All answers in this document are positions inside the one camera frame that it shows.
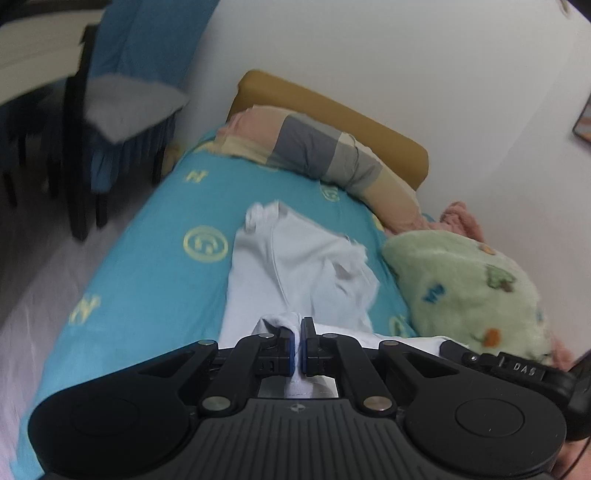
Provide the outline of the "white cloth garment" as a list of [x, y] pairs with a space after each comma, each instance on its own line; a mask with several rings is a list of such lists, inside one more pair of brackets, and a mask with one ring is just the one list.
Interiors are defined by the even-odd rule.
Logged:
[[370, 268], [362, 244], [279, 201], [256, 203], [235, 235], [218, 344], [230, 348], [284, 327], [301, 353], [301, 321], [309, 317], [322, 333], [376, 349], [384, 335], [374, 329], [370, 308], [381, 292], [397, 290], [392, 271], [380, 279]]

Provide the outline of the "teal bed sheet yellow print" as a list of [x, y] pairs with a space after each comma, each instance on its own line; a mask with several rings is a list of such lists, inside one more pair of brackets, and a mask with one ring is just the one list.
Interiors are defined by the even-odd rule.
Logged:
[[235, 233], [252, 204], [280, 201], [366, 247], [379, 280], [370, 323], [410, 337], [411, 315], [381, 254], [378, 219], [335, 186], [249, 160], [207, 142], [185, 153], [136, 214], [65, 321], [34, 401], [221, 330]]

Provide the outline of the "light green fleece blanket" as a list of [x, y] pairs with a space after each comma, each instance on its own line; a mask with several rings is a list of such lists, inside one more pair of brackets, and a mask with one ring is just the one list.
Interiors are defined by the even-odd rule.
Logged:
[[450, 232], [413, 231], [388, 239], [382, 255], [418, 335], [449, 337], [477, 353], [551, 362], [538, 289], [500, 251]]

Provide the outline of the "mustard yellow headboard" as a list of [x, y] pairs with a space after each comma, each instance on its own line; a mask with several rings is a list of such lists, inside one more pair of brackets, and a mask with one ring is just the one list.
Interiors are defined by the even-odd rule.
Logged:
[[428, 151], [414, 140], [383, 124], [296, 83], [261, 70], [249, 70], [238, 82], [228, 114], [269, 105], [297, 111], [339, 131], [352, 134], [384, 163], [418, 189], [429, 174]]

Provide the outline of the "striped grey beige pillow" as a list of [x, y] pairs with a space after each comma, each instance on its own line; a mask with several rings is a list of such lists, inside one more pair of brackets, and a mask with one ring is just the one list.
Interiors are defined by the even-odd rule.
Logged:
[[307, 115], [253, 106], [218, 129], [211, 151], [335, 185], [394, 234], [428, 230], [415, 191], [353, 135]]

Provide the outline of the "grey cushion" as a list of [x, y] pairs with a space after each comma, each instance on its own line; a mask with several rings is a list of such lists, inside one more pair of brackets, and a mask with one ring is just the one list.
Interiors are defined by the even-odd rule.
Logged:
[[160, 82], [105, 74], [87, 82], [84, 120], [118, 144], [168, 119], [188, 100], [183, 91]]

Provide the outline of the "dark wooden chair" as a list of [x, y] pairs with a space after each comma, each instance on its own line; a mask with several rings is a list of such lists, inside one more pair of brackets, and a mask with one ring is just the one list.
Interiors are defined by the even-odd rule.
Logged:
[[46, 127], [53, 128], [49, 139], [57, 152], [50, 158], [50, 186], [63, 193], [68, 204], [72, 236], [84, 241], [88, 235], [85, 200], [88, 192], [94, 197], [96, 226], [108, 221], [108, 192], [116, 180], [141, 162], [151, 161], [151, 183], [156, 186], [162, 178], [164, 153], [176, 122], [176, 114], [131, 139], [111, 144], [84, 120], [84, 98], [92, 53], [99, 26], [85, 28], [81, 43], [79, 69], [67, 78], [61, 106], [48, 110]]

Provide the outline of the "blue fabric on chair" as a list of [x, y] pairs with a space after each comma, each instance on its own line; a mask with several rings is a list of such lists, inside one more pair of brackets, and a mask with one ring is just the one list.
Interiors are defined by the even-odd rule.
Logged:
[[214, 1], [112, 2], [99, 24], [89, 77], [119, 74], [182, 91], [216, 6]]

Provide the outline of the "framed wall picture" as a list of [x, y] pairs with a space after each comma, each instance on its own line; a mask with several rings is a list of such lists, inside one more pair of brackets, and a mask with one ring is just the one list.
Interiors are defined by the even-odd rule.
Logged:
[[591, 143], [591, 97], [588, 97], [578, 119], [576, 120], [572, 133], [575, 137]]

